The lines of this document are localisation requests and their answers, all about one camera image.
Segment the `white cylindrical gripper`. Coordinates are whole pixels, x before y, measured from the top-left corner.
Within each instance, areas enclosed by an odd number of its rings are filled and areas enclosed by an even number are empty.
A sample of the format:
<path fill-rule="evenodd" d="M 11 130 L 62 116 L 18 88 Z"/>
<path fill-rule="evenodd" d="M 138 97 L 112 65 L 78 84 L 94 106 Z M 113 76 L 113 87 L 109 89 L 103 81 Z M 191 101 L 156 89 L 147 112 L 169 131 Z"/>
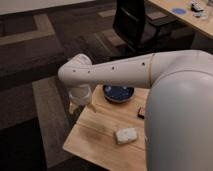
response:
<path fill-rule="evenodd" d="M 88 104 L 88 107 L 93 111 L 97 112 L 95 106 L 90 103 L 92 98 L 92 91 L 88 84 L 80 85 L 77 87 L 71 87 L 69 89 L 69 98 L 70 98 L 70 105 L 69 105 L 69 113 L 73 114 L 76 105 L 85 106 Z"/>

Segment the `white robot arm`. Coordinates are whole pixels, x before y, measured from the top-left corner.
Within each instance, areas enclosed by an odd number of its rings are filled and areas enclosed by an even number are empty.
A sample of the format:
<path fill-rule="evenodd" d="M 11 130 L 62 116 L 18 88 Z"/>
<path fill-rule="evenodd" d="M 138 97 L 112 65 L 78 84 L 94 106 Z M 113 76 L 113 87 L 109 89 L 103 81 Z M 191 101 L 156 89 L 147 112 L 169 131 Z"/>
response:
<path fill-rule="evenodd" d="M 167 51 L 100 64 L 77 54 L 58 77 L 77 105 L 88 104 L 98 84 L 147 88 L 147 171 L 213 171 L 213 54 Z"/>

